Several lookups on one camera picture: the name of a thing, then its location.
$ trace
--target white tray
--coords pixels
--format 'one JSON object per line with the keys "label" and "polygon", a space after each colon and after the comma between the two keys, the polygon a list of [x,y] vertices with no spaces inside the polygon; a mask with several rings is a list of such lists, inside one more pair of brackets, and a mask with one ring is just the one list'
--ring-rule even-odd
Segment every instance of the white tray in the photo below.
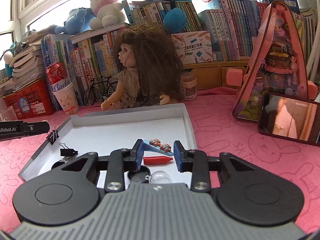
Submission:
{"label": "white tray", "polygon": [[[99,156],[110,155],[120,148],[131,149],[137,139],[157,138],[162,143],[173,146],[179,140],[185,149],[196,149],[196,141],[190,118],[184,104],[150,106],[134,109],[106,111],[85,114],[83,117],[72,115],[58,128],[59,138],[51,145],[44,141],[19,176],[27,181],[49,171],[61,159],[59,143],[78,151],[78,156],[87,152],[97,152]],[[160,154],[145,152],[144,156]],[[190,187],[191,173],[177,171],[173,161],[167,165],[148,165],[151,173],[167,172],[173,182],[183,182]],[[97,186],[103,188],[106,171],[102,171]],[[126,187],[129,185],[125,173]]]}

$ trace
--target budweiser can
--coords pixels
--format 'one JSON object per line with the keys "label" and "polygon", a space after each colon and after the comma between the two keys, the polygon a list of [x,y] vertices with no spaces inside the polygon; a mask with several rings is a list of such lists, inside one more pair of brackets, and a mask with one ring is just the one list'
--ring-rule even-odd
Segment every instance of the budweiser can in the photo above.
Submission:
{"label": "budweiser can", "polygon": [[71,84],[65,66],[59,61],[47,67],[46,73],[52,92],[57,92]]}

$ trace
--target bicycle model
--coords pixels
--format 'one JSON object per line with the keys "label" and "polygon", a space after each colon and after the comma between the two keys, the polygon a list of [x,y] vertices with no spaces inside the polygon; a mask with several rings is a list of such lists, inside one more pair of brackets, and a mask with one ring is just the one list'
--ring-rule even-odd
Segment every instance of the bicycle model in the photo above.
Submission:
{"label": "bicycle model", "polygon": [[96,96],[96,91],[101,94],[101,92],[96,89],[94,87],[94,85],[98,85],[98,84],[104,84],[104,83],[107,83],[107,85],[105,86],[106,89],[104,91],[103,94],[101,94],[102,98],[104,100],[106,100],[108,97],[110,97],[112,95],[113,92],[116,91],[116,88],[117,88],[117,84],[118,84],[118,81],[117,80],[114,80],[114,81],[110,81],[110,78],[112,78],[112,76],[108,76],[108,77],[103,77],[103,76],[100,76],[101,79],[102,79],[102,82],[94,82],[95,79],[97,79],[96,77],[90,77],[92,78],[90,81],[91,81],[91,85],[89,87],[89,89],[87,89],[85,92],[84,92],[84,97],[83,97],[83,100],[84,100],[84,104],[86,106],[92,106],[96,100],[97,100],[97,96]]}

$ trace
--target gray ribbed cover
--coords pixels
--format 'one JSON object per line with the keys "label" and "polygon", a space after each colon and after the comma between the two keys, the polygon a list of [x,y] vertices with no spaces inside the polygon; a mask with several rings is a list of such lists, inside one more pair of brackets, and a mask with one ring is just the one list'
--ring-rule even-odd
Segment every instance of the gray ribbed cover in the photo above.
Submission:
{"label": "gray ribbed cover", "polygon": [[86,218],[62,227],[22,223],[16,240],[295,240],[304,236],[294,223],[257,228],[233,220],[209,194],[185,184],[131,184],[108,193]]}

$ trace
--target white plush toy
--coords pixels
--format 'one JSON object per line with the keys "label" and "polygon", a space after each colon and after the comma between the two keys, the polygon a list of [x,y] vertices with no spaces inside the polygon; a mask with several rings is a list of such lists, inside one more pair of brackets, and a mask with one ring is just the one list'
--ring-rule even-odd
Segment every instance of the white plush toy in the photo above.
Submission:
{"label": "white plush toy", "polygon": [[96,16],[89,24],[94,31],[125,22],[125,16],[121,11],[123,6],[118,0],[90,0],[90,8]]}

